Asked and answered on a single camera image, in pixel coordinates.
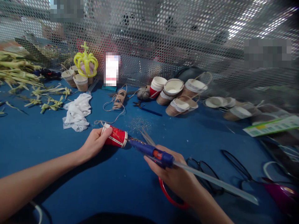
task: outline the blue table surface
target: blue table surface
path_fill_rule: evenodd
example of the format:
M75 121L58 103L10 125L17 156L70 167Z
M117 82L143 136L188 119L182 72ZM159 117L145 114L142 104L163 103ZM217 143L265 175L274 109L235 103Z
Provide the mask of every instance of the blue table surface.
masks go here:
M105 112L102 108L111 100L107 96L110 92L96 89L90 100L92 113L86 117L90 122L88 129L83 132L75 132L72 128L64 130L62 118L66 116L65 110L47 110L40 114L39 106L25 108L26 103L8 94L8 90L7 85L0 87L0 101L8 100L27 114L2 106L7 115L0 117L0 177L77 150L90 131L99 128L94 125L95 120L111 122L118 115L117 112ZM68 99L74 100L79 94L77 92ZM187 115L170 117L165 112L166 106L155 101L145 103L146 108L163 114L159 117L133 107L133 101L137 101L136 96L126 100L125 115L113 124L115 127L141 140L143 137L139 129L143 127L156 144L181 153L184 158L207 162L221 180L236 187L244 177L222 156L220 149L236 156L255 180L264 176L263 164L272 161L259 142L242 130L248 126L246 121L226 121L222 117L223 112L202 104ZM269 166L269 173L274 180L286 179L272 165ZM230 194L215 197L235 223L283 222L283 215L263 186L245 184L244 189L258 198L260 206ZM192 211L179 210L165 198L157 176L133 148L105 146L97 157L61 177L35 201L47 213L43 223L50 223L50 219L53 223L77 223L99 212L138 215L156 223L177 223L179 220L192 223L194 220L191 218L194 216Z

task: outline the mesh screen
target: mesh screen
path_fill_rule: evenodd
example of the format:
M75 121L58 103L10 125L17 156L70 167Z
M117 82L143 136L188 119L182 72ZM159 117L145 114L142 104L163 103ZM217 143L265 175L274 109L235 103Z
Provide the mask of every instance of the mesh screen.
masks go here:
M69 2L75 5L80 1ZM105 52L119 52L120 81L132 86L149 84L157 75L171 78L182 66L197 66L213 74L213 82L203 98L232 96L253 103L265 100L291 111L298 109L298 8L292 1L81 0L81 3L84 11L81 19L57 23L50 22L53 15L47 0L0 1L0 41L7 43L5 50L17 53L28 50L39 57L42 66L52 69L59 69L60 63L73 57L86 41L99 61L100 76ZM23 38L33 46L22 42ZM261 38L290 39L292 67L246 67L244 39ZM21 42L23 48L15 47L13 40Z

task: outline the yellow crown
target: yellow crown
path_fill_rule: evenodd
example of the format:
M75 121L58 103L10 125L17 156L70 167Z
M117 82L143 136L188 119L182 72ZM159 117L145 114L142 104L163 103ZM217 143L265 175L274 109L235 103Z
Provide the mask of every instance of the yellow crown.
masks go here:
M94 77L97 74L97 68L99 66L99 63L97 59L93 56L92 53L87 55L87 50L89 49L88 46L86 46L86 41L84 41L84 45L81 45L81 47L84 48L84 53L78 52L74 57L74 63L78 67L78 73L84 77ZM85 72L81 69L81 62L84 63L85 66ZM90 73L89 63L94 64L93 74Z

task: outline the hand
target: hand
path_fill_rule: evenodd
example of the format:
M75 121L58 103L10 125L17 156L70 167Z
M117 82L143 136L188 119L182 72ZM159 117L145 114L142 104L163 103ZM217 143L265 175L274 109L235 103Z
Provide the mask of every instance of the hand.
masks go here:
M156 148L172 154L176 161L187 165L181 154L171 151L161 145L156 145ZM174 166L172 169L166 168L164 170L147 156L144 156L144 159L152 171L157 174L177 196L187 202L190 206L194 207L197 205L197 195L209 195L207 190L198 182L194 174L177 166Z
M112 133L112 128L108 128L101 135L103 128L93 129L84 145L78 150L82 162L86 162L96 156L103 148L106 139Z

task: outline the white rag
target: white rag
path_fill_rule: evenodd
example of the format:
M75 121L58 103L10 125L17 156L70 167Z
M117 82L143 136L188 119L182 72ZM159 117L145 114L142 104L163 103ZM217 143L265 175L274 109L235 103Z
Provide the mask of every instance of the white rag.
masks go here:
M88 103L91 98L91 95L82 93L73 102L63 106L64 109L68 110L66 117L62 119L63 129L73 128L76 132L87 129L89 123L85 117L91 113L89 110L91 106Z

